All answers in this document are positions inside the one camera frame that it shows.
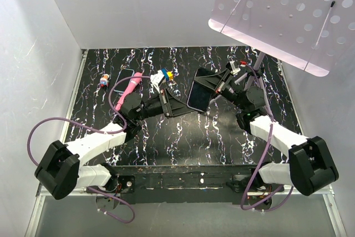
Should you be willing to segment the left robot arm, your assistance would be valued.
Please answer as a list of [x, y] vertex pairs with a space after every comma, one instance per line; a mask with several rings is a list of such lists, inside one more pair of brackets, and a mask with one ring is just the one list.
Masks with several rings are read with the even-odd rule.
[[96, 186], [111, 193], [118, 186], [118, 173], [107, 163], [88, 166], [87, 162], [133, 139], [141, 131], [141, 122], [146, 118], [162, 114], [175, 118], [192, 111], [166, 89], [146, 102], [140, 94], [129, 93], [118, 115], [99, 132], [68, 143], [54, 141], [40, 161], [35, 177], [56, 200], [82, 187]]

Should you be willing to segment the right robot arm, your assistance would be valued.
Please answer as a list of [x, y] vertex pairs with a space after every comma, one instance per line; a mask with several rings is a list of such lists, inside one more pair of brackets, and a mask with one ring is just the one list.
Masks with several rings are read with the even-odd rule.
[[236, 118], [242, 130], [269, 142], [288, 159], [286, 163], [261, 163], [251, 177], [255, 190], [266, 190], [271, 184], [289, 185], [309, 196], [338, 180], [339, 172], [325, 140], [297, 134], [273, 120], [266, 112], [260, 85], [244, 90], [235, 84], [229, 69], [214, 73], [198, 68], [187, 101], [189, 107], [205, 112], [217, 96], [240, 108]]

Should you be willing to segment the black phone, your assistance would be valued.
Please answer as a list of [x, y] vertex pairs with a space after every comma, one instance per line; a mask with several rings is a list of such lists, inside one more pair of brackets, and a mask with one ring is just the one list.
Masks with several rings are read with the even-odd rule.
[[[205, 77], [207, 69], [198, 68], [195, 77]], [[187, 106], [193, 109], [207, 111], [209, 107], [209, 102], [211, 100], [212, 91], [204, 88], [200, 84], [196, 83], [194, 80], [192, 82], [189, 96], [187, 99]]]

